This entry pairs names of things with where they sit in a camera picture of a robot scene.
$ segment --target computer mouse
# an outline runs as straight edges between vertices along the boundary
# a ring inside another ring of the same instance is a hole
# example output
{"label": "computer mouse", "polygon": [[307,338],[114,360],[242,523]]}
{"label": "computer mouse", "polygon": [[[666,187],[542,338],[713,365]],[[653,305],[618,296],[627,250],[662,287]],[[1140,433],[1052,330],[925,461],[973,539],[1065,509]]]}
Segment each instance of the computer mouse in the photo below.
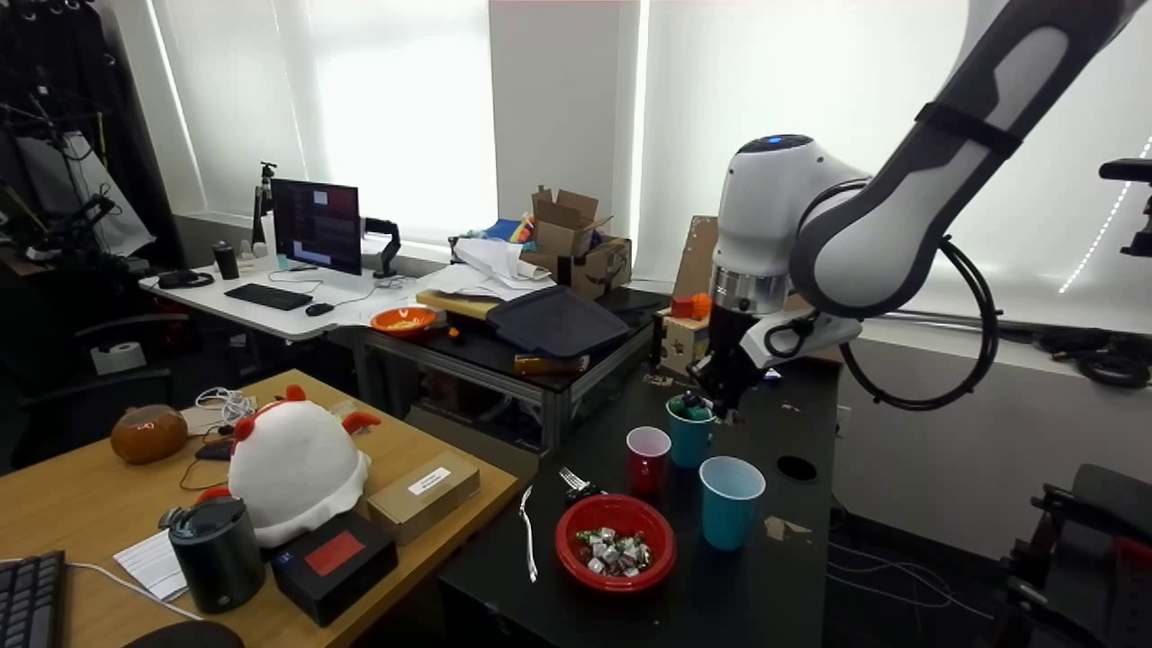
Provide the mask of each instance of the computer mouse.
{"label": "computer mouse", "polygon": [[330,312],[336,305],[330,301],[312,301],[312,305],[307,305],[303,312],[307,316],[321,316],[321,312]]}
{"label": "computer mouse", "polygon": [[245,644],[242,635],[219,622],[174,622],[128,642],[128,648],[242,648],[242,644]]}

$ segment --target plate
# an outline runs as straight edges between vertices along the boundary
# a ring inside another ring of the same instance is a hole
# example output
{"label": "plate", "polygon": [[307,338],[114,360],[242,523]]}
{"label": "plate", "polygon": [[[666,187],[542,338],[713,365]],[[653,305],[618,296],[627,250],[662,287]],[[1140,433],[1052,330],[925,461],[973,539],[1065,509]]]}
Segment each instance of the plate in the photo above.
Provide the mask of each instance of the plate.
{"label": "plate", "polygon": [[403,311],[385,311],[372,316],[372,326],[392,338],[420,338],[437,324],[437,311],[425,305],[403,305]]}

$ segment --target bowl of candy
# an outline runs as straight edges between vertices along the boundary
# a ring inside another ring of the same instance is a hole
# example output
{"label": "bowl of candy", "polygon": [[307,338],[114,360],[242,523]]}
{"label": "bowl of candy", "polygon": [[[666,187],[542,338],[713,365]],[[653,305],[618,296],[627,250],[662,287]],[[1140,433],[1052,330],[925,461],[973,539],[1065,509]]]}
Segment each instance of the bowl of candy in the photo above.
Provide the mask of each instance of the bowl of candy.
{"label": "bowl of candy", "polygon": [[643,500],[599,492],[577,500],[555,524],[555,554],[591,592],[637,595],[678,566],[673,524]]}

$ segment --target red cup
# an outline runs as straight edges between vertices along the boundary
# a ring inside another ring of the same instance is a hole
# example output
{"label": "red cup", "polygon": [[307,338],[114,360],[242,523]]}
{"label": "red cup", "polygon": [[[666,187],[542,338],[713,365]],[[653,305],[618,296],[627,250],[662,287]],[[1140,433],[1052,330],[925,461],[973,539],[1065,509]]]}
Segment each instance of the red cup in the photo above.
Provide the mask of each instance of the red cup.
{"label": "red cup", "polygon": [[673,438],[656,424],[642,424],[642,428],[631,428],[624,444],[627,444],[631,492],[660,498]]}

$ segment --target bowl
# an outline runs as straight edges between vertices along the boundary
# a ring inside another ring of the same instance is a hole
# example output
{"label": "bowl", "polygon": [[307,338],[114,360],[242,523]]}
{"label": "bowl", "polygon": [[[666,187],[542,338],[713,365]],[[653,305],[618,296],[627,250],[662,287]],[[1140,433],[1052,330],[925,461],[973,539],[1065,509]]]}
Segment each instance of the bowl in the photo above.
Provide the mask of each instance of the bowl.
{"label": "bowl", "polygon": [[[618,535],[642,532],[649,542],[649,568],[637,575],[595,574],[583,554],[578,532],[614,528]],[[555,554],[560,568],[606,595],[642,595],[660,587],[678,566],[678,532],[673,524],[643,500],[624,492],[602,492],[577,500],[555,524]]]}
{"label": "bowl", "polygon": [[372,316],[372,326],[392,338],[425,338],[437,326],[437,311],[403,305]]}

